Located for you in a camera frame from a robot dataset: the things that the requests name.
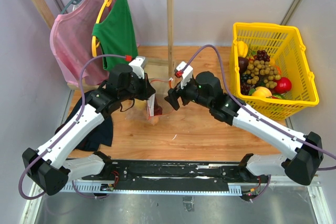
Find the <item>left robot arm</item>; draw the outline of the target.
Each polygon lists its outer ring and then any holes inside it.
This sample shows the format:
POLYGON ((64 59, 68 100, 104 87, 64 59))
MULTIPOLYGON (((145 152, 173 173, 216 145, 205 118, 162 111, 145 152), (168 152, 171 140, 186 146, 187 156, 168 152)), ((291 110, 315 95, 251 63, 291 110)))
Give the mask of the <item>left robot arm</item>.
POLYGON ((36 150, 26 149, 22 154, 25 166, 22 176, 31 178, 49 196, 61 191, 70 179, 88 175, 108 179, 112 166, 106 163, 107 156, 103 154, 93 154, 88 161, 82 159, 79 168, 71 168, 65 161, 94 128, 122 107, 123 101, 144 101, 155 94, 141 61, 137 57, 127 65, 116 65, 108 80, 82 98, 79 111, 57 134, 36 150))

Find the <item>clear zip top bag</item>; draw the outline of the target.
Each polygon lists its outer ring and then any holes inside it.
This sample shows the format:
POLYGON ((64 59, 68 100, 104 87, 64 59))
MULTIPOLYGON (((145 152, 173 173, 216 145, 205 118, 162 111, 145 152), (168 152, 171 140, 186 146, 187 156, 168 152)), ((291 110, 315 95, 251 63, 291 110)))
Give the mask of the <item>clear zip top bag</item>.
POLYGON ((173 108, 169 105, 168 102, 164 100, 167 96, 167 93, 174 84, 172 77, 167 79, 151 78, 149 79, 151 86, 155 89, 155 94, 152 95, 148 100, 146 100, 147 105, 144 110, 139 110, 134 107, 126 112, 127 120, 136 120, 141 122, 148 122, 150 117, 154 117, 154 105, 160 105, 163 109, 162 115, 157 115, 160 119, 168 116, 173 108))

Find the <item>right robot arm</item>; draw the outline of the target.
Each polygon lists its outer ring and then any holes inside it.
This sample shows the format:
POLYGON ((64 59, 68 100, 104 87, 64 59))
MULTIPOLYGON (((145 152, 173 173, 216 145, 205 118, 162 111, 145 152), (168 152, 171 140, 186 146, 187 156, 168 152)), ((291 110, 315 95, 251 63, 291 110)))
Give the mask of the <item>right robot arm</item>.
POLYGON ((169 89, 165 100, 174 110, 190 102, 208 108, 214 119, 250 132, 280 151, 277 155, 245 155, 238 168, 238 177, 244 182, 260 175, 286 175, 308 186, 323 160, 318 134, 305 135, 260 114, 244 101, 225 93, 220 80, 209 71, 182 80, 169 89))

